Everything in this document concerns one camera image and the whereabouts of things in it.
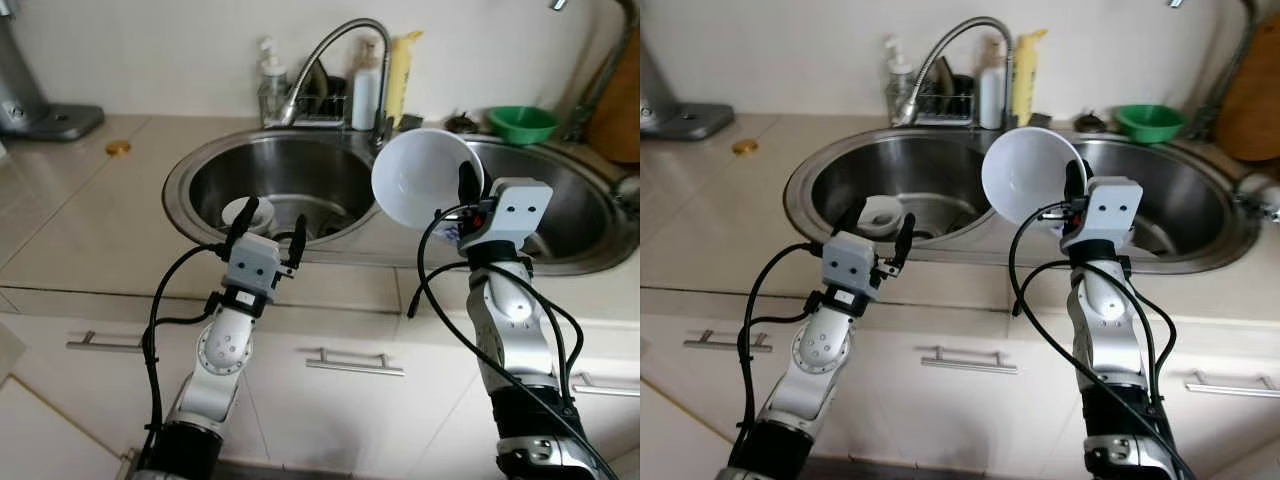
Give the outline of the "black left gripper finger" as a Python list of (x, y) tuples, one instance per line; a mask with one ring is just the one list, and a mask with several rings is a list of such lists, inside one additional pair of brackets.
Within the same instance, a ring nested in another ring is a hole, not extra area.
[(867, 197), (856, 197), (836, 220), (836, 233), (849, 233), (865, 238), (859, 228), (859, 220), (867, 207)]
[(294, 229), (291, 233), (288, 257), (284, 261), (284, 266), (288, 269), (297, 269), (302, 261), (308, 238), (306, 227), (307, 218), (305, 214), (300, 214), (294, 220)]
[(901, 227), (895, 239), (892, 268), (900, 273), (905, 262), (908, 261), (909, 253), (913, 248), (913, 236), (914, 227), (916, 224), (916, 218), (913, 212), (906, 212), (902, 218)]
[(250, 196), (250, 197), (247, 197), (244, 200), (244, 205), (236, 214), (236, 216), (234, 216), (234, 219), (233, 219), (233, 221), (230, 224), (230, 228), (229, 228), (229, 230), (227, 233), (227, 238), (225, 238), (224, 243), (221, 244), (221, 261), (225, 262), (225, 261), (228, 261), (230, 259), (230, 252), (232, 252), (233, 247), (236, 246), (236, 242), (244, 233), (247, 233), (250, 230), (250, 228), (251, 228), (251, 225), (253, 223), (253, 215), (256, 214), (256, 210), (257, 210), (259, 205), (260, 205), (260, 201), (259, 201), (257, 197)]

